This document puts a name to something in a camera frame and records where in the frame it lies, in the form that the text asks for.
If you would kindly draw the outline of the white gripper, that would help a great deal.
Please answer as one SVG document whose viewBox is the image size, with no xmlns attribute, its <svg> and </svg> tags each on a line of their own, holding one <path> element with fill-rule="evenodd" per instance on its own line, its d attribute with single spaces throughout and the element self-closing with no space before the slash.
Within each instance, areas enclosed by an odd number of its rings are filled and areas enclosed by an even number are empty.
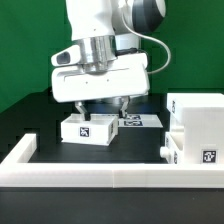
<svg viewBox="0 0 224 224">
<path fill-rule="evenodd" d="M 104 73 L 88 74 L 80 66 L 61 67 L 53 70 L 52 92 L 57 102 L 74 102 L 75 108 L 85 121 L 90 113 L 81 101 L 122 97 L 119 118 L 127 117 L 130 97 L 144 95 L 149 90 L 148 65 L 145 53 L 119 56 L 109 64 Z"/>
</svg>

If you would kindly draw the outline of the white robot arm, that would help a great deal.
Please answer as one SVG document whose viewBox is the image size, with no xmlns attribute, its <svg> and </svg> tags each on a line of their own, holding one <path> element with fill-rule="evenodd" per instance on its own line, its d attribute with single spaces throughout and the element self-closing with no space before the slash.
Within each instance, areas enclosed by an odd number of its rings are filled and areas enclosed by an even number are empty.
<svg viewBox="0 0 224 224">
<path fill-rule="evenodd" d="M 139 40 L 163 21 L 165 0 L 66 0 L 66 8 L 72 45 L 51 57 L 55 100 L 73 102 L 89 120 L 84 101 L 119 97 L 126 117 L 130 98 L 149 90 Z"/>
</svg>

